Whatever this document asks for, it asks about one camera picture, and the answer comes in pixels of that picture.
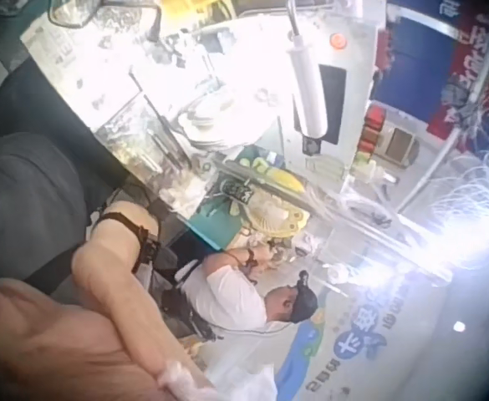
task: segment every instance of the white cloth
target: white cloth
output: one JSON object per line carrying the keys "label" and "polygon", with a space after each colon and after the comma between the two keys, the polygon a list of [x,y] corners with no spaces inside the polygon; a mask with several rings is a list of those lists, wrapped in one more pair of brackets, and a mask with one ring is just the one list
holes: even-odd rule
{"label": "white cloth", "polygon": [[[195,262],[180,269],[176,280],[179,281]],[[264,300],[246,276],[229,265],[209,277],[202,265],[196,267],[181,290],[194,310],[215,327],[253,330],[267,324]]]}
{"label": "white cloth", "polygon": [[214,388],[198,388],[191,373],[178,362],[170,362],[157,379],[161,387],[168,388],[179,401],[276,401],[278,389],[274,380],[274,367],[267,365],[256,374],[242,372],[226,392]]}

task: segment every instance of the bright light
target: bright light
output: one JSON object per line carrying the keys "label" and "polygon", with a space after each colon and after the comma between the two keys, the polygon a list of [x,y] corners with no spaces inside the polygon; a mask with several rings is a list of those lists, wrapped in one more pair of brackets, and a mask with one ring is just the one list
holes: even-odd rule
{"label": "bright light", "polygon": [[428,239],[428,243],[416,253],[429,271],[437,272],[448,263],[461,265],[470,261],[489,247],[489,215],[475,219],[449,220],[440,235]]}
{"label": "bright light", "polygon": [[465,324],[463,322],[454,323],[454,331],[455,332],[464,332],[465,331]]}

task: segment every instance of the magnifying glass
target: magnifying glass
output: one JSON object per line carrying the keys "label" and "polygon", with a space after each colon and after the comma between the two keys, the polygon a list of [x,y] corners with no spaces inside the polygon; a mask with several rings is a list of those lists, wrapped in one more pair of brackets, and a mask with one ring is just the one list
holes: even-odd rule
{"label": "magnifying glass", "polygon": [[155,21],[148,39],[152,42],[159,40],[162,17],[159,0],[49,0],[48,18],[60,27],[79,29],[85,27],[102,7],[155,9]]}

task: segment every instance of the cable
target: cable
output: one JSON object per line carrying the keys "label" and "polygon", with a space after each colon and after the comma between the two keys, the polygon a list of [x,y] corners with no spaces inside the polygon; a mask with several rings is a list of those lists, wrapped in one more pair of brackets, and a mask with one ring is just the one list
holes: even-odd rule
{"label": "cable", "polygon": [[285,326],[279,328],[278,330],[273,330],[271,332],[260,332],[258,330],[230,330],[228,328],[224,328],[222,326],[218,326],[216,324],[209,322],[209,325],[216,327],[216,328],[219,328],[220,330],[223,330],[225,332],[233,332],[233,333],[241,333],[241,334],[260,334],[262,337],[264,337],[265,334],[278,334],[278,333],[282,332],[283,330],[285,330],[287,327],[291,326],[292,324],[293,323],[287,323],[287,324],[285,324]]}

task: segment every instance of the red banner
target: red banner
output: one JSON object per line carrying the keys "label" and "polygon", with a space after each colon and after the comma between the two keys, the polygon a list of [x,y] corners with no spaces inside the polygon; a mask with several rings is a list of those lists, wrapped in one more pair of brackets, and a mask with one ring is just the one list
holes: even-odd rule
{"label": "red banner", "polygon": [[[443,140],[448,137],[454,124],[463,117],[461,97],[466,100],[483,65],[489,43],[489,17],[466,10],[461,13],[458,28],[460,38],[452,58],[451,77],[446,88],[449,92],[443,92],[441,106],[428,124],[428,132]],[[485,93],[482,101],[489,100],[488,95],[489,93]]]}

